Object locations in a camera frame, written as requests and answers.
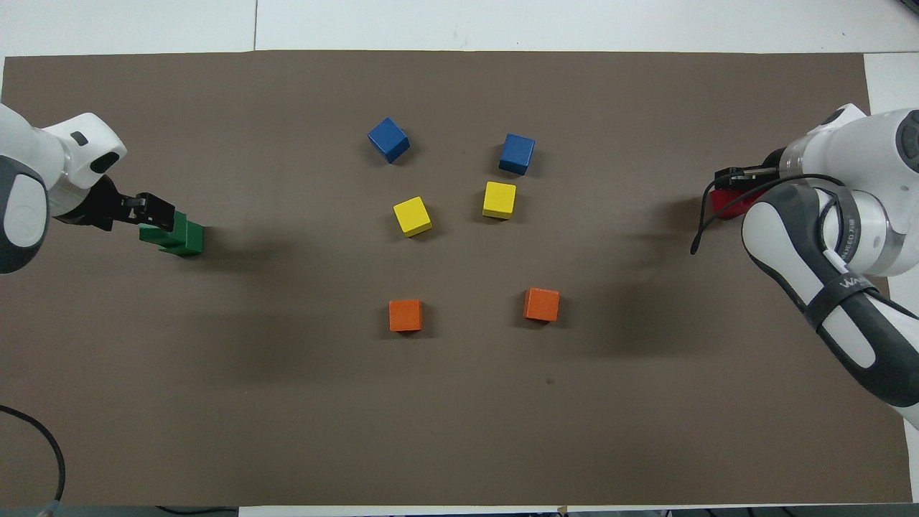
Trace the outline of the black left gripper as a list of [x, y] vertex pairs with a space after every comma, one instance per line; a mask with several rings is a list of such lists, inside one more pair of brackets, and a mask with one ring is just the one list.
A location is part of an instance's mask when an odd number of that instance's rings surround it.
[[[140, 206], [140, 216], [136, 210]], [[140, 200], [120, 193], [114, 181], [105, 174], [91, 187], [85, 199], [71, 212], [72, 225], [93, 226], [111, 231], [115, 222], [138, 225], [141, 217], [148, 217], [143, 229], [157, 229], [165, 233], [174, 231], [175, 208], [160, 197], [141, 192]]]

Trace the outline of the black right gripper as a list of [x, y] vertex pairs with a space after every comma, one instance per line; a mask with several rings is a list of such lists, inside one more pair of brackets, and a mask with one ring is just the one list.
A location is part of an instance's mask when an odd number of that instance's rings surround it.
[[751, 166], [750, 172], [758, 173], [748, 177], [744, 167], [726, 167], [715, 172], [715, 190], [757, 190], [762, 185], [779, 178], [778, 167], [785, 147], [772, 151], [758, 166]]

